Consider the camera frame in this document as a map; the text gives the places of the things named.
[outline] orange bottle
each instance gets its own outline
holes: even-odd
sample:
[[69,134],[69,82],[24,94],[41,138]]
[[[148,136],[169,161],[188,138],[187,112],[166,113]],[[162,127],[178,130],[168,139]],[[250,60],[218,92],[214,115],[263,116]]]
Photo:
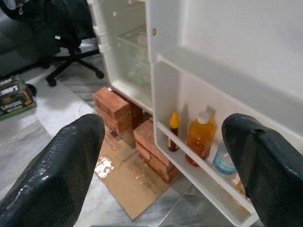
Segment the orange bottle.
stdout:
[[[187,145],[202,159],[209,156],[215,130],[216,124],[207,112],[200,112],[189,126]],[[195,167],[199,166],[188,155],[186,160]]]

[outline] tile floor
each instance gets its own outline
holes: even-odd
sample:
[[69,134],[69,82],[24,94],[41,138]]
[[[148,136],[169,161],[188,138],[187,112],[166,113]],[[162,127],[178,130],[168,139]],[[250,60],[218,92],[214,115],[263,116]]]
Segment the tile floor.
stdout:
[[[101,69],[99,55],[88,58]],[[37,88],[34,110],[0,122],[0,199],[29,161],[60,128],[93,113],[91,93],[105,86],[95,74],[73,64],[58,77],[56,87],[44,78],[53,70],[34,69],[22,77]],[[230,222],[191,184],[180,177],[140,217],[131,221],[106,186],[93,176],[77,227],[231,227]]]

